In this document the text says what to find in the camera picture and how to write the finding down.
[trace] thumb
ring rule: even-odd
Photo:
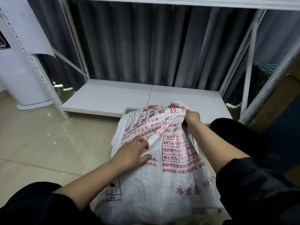
[[[151,159],[151,157],[151,154],[144,155],[142,158],[139,159],[140,165],[146,163],[149,159]]]

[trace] hand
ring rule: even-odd
[[[193,134],[194,127],[201,123],[200,115],[196,111],[186,110],[185,121],[187,123],[188,132]]]
[[[136,136],[130,143],[118,149],[111,162],[118,167],[121,174],[124,174],[146,163],[152,157],[147,154],[140,158],[143,151],[148,148],[149,143],[141,136]]]

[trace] person's left hand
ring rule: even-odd
[[[121,174],[124,174],[146,163],[152,157],[151,154],[147,154],[140,158],[142,152],[148,148],[149,143],[141,136],[136,136],[130,143],[118,149],[111,162],[118,167]]]

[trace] tiled floor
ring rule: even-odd
[[[65,185],[110,159],[119,118],[72,113],[65,122],[54,105],[19,111],[12,97],[0,100],[0,207],[36,181]],[[200,151],[205,163],[213,170]],[[210,213],[213,224],[223,219]]]

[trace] white shelf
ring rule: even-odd
[[[105,0],[253,9],[300,10],[299,0]]]
[[[218,91],[153,85],[148,105],[168,106],[175,100],[197,111],[204,124],[210,124],[217,118],[231,118]]]
[[[181,101],[200,113],[210,124],[216,118],[231,118],[219,92],[180,87],[135,84],[107,80],[89,80],[61,109],[64,111],[122,117],[127,107],[170,105]]]
[[[126,107],[146,107],[152,85],[90,79],[61,108],[122,117]]]

